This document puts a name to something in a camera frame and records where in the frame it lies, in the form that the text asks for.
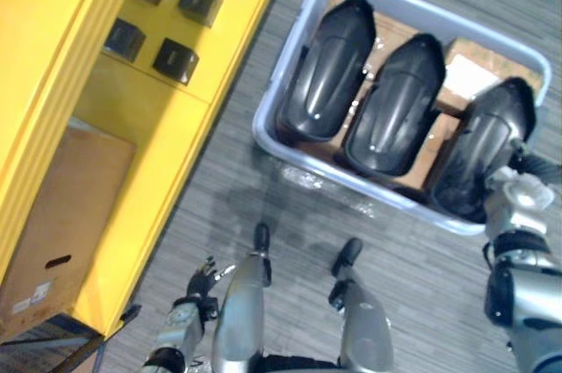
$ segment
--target white bin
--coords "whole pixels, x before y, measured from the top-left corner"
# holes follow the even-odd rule
[[[551,67],[539,52],[423,0],[368,1],[375,10],[411,25],[420,32],[430,32],[443,44],[451,42],[456,37],[465,37],[535,70],[543,77],[543,86],[537,94],[536,106],[543,102],[551,82]],[[303,1],[299,15],[279,55],[268,88],[254,116],[252,129],[257,143],[270,154],[296,167],[414,214],[452,233],[461,235],[482,233],[484,231],[483,225],[473,224],[436,212],[366,178],[356,176],[336,165],[288,147],[277,139],[275,132],[277,108],[287,91],[292,72],[299,59],[300,50],[303,46],[309,45],[327,5],[328,0]]]

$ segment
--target label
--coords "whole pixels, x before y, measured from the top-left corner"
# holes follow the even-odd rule
[[[447,66],[447,75],[443,86],[451,93],[471,100],[499,80],[498,76],[482,68],[474,61],[468,60],[462,54],[457,54]]]
[[[51,288],[51,282],[47,281],[46,283],[42,283],[35,288],[35,292],[33,293],[32,297],[32,305],[40,303],[45,299],[47,293],[49,292],[49,288]]]
[[[25,300],[21,300],[19,303],[16,303],[11,308],[11,314],[16,314],[25,310],[31,304],[32,300],[30,298],[26,298]]]

